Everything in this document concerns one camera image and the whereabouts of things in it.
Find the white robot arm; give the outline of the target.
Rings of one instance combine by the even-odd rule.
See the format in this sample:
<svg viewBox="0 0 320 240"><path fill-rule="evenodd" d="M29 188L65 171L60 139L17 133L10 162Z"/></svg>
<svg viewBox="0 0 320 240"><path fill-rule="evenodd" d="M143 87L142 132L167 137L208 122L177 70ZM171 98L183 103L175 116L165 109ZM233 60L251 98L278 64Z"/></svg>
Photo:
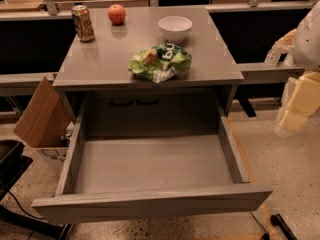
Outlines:
<svg viewBox="0 0 320 240"><path fill-rule="evenodd" d="M320 1L299 23L274 43L272 51L286 54L285 62L302 67L298 79L285 85L275 133L289 137L297 133L320 108Z"/></svg>

